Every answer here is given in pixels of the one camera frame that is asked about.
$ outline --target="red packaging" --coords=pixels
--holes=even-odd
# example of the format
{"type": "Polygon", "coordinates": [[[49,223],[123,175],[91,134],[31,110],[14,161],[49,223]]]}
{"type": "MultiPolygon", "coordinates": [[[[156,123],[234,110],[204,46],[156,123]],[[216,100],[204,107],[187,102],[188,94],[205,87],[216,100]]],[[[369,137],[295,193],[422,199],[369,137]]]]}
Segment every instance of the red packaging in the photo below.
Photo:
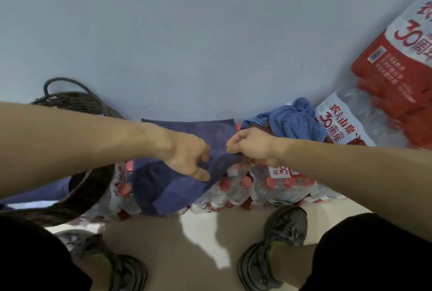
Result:
{"type": "Polygon", "coordinates": [[[354,61],[358,87],[404,124],[416,146],[432,144],[432,0],[416,0],[354,61]]]}

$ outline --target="sneaker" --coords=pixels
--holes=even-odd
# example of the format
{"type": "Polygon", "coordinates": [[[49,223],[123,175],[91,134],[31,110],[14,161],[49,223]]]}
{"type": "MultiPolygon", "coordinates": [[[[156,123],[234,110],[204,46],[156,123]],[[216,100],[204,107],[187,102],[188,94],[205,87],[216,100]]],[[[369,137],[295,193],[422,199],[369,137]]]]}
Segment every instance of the sneaker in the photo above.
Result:
{"type": "Polygon", "coordinates": [[[102,240],[102,235],[86,230],[54,233],[73,256],[85,258],[101,253],[111,262],[111,291],[142,291],[147,279],[146,265],[131,256],[115,255],[102,240]]]}
{"type": "Polygon", "coordinates": [[[240,257],[237,273],[248,291],[268,291],[280,288],[271,271],[271,255],[274,246],[285,243],[302,246],[306,239],[308,219],[301,207],[281,207],[275,211],[264,225],[264,241],[252,245],[240,257]]]}

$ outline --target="gray wall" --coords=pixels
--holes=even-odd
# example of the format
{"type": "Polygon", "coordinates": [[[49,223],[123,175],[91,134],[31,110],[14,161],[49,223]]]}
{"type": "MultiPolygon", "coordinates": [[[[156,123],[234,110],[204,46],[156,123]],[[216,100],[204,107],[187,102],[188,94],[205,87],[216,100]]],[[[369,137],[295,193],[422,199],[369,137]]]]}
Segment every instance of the gray wall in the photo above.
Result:
{"type": "Polygon", "coordinates": [[[317,103],[411,1],[0,0],[0,100],[67,76],[131,119],[317,103]]]}

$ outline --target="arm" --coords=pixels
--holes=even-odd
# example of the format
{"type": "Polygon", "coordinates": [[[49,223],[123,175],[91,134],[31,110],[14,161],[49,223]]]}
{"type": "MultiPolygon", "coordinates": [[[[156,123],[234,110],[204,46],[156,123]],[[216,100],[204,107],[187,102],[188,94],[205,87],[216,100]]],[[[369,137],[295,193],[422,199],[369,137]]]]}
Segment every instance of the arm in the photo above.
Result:
{"type": "Polygon", "coordinates": [[[88,169],[154,157],[208,180],[197,167],[209,147],[191,134],[150,123],[0,102],[0,199],[88,169]]]}
{"type": "Polygon", "coordinates": [[[227,146],[230,153],[300,171],[432,241],[432,152],[277,138],[258,129],[240,131],[227,146]]]}

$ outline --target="floor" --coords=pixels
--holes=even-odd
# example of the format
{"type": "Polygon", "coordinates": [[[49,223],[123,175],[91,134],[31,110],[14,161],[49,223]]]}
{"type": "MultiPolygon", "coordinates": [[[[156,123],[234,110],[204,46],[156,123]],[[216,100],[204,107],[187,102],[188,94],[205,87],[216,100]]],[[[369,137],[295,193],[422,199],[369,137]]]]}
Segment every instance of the floor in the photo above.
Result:
{"type": "MultiPolygon", "coordinates": [[[[305,203],[308,213],[306,244],[317,243],[322,234],[346,217],[367,210],[355,202],[333,200],[305,203]]],[[[148,267],[146,291],[243,291],[237,277],[237,258],[252,243],[262,239],[262,227],[271,210],[247,212],[230,209],[177,217],[139,217],[100,228],[115,253],[129,254],[148,267]]],[[[58,231],[76,228],[62,225],[58,231]]],[[[285,284],[281,291],[295,290],[285,284]]]]}

